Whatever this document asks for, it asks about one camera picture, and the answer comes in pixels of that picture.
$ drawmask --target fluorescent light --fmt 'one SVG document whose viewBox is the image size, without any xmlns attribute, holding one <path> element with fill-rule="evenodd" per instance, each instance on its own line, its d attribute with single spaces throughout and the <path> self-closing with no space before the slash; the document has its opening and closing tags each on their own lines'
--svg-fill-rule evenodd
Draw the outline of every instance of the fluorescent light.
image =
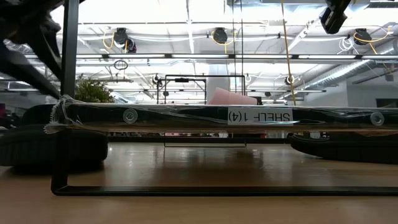
<svg viewBox="0 0 398 224">
<path fill-rule="evenodd" d="M 6 89 L 8 91 L 38 91 L 35 89 Z"/>
<path fill-rule="evenodd" d="M 362 59 L 398 59 L 398 55 L 363 55 Z"/>
<path fill-rule="evenodd" d="M 82 55 L 76 55 L 76 58 L 102 58 L 102 55 L 100 54 L 82 54 Z"/>
<path fill-rule="evenodd" d="M 286 100 L 261 100 L 262 102 L 265 103 L 273 103 L 273 102 L 278 102 L 278 103 L 286 103 Z"/>
<path fill-rule="evenodd" d="M 144 89 L 117 89 L 117 88 L 111 88 L 110 87 L 110 89 L 112 89 L 113 91 L 120 91 L 120 92 L 143 92 L 143 91 L 148 91 L 148 92 L 157 92 L 157 90 L 153 90 L 153 89 L 146 89 L 146 90 L 144 90 Z M 196 93 L 201 93 L 201 92 L 203 92 L 203 90 L 201 90 L 201 89 L 167 89 L 167 91 L 168 92 L 170 92 L 170 93 L 172 93 L 172 92 L 196 92 Z"/>
<path fill-rule="evenodd" d="M 299 59 L 353 59 L 356 55 L 299 55 Z"/>
<path fill-rule="evenodd" d="M 255 90 L 253 92 L 270 92 L 270 93 L 287 93 L 288 90 Z"/>
<path fill-rule="evenodd" d="M 325 93 L 326 90 L 294 90 L 295 93 Z"/>
<path fill-rule="evenodd" d="M 109 58 L 164 58 L 164 54 L 110 54 Z"/>
<path fill-rule="evenodd" d="M 286 55 L 263 55 L 263 54 L 244 54 L 244 55 L 236 55 L 236 58 L 264 58 L 264 59 L 272 59 L 272 58 L 280 58 L 280 59 L 286 59 Z"/>
<path fill-rule="evenodd" d="M 25 55 L 25 58 L 35 59 L 35 58 L 38 58 L 38 57 L 36 55 Z"/>
<path fill-rule="evenodd" d="M 213 55 L 203 55 L 203 54 L 173 54 L 173 58 L 228 58 L 226 54 L 213 54 Z"/>
</svg>

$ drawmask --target shelf label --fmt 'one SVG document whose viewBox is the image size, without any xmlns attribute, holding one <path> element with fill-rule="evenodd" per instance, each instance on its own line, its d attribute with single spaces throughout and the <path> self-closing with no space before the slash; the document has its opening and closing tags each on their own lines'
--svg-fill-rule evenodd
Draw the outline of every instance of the shelf label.
<svg viewBox="0 0 398 224">
<path fill-rule="evenodd" d="M 228 125 L 293 125 L 291 108 L 228 108 Z"/>
</svg>

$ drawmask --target green plant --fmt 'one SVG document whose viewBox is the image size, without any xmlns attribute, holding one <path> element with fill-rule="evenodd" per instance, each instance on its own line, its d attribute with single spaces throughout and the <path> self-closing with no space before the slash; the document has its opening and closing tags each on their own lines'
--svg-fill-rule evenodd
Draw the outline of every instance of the green plant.
<svg viewBox="0 0 398 224">
<path fill-rule="evenodd" d="M 114 103 L 111 91 L 105 82 L 80 77 L 77 81 L 75 99 L 87 103 Z"/>
</svg>

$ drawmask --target black metal post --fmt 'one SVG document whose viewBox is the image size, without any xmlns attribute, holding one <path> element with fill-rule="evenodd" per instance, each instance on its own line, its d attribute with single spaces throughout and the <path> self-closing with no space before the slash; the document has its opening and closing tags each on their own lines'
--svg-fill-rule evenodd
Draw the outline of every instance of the black metal post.
<svg viewBox="0 0 398 224">
<path fill-rule="evenodd" d="M 207 105 L 207 80 L 205 81 L 205 104 Z"/>
<path fill-rule="evenodd" d="M 57 151 L 51 180 L 51 191 L 58 195 L 59 190 L 68 186 L 70 129 L 57 133 Z"/>
<path fill-rule="evenodd" d="M 166 99 L 167 99 L 167 75 L 166 75 L 166 77 L 165 77 L 165 81 L 164 81 L 164 105 L 166 105 L 167 104 L 167 102 L 166 102 Z"/>
<path fill-rule="evenodd" d="M 79 0 L 65 0 L 62 39 L 61 95 L 75 96 Z"/>
<path fill-rule="evenodd" d="M 159 104 L 159 81 L 156 82 L 156 104 Z"/>
</svg>

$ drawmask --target pink object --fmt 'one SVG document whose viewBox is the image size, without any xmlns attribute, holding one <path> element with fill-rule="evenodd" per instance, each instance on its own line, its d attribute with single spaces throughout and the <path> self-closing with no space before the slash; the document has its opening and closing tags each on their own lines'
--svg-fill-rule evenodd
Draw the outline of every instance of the pink object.
<svg viewBox="0 0 398 224">
<path fill-rule="evenodd" d="M 209 105 L 257 105 L 257 100 L 249 96 L 231 93 L 222 88 L 216 88 Z"/>
</svg>

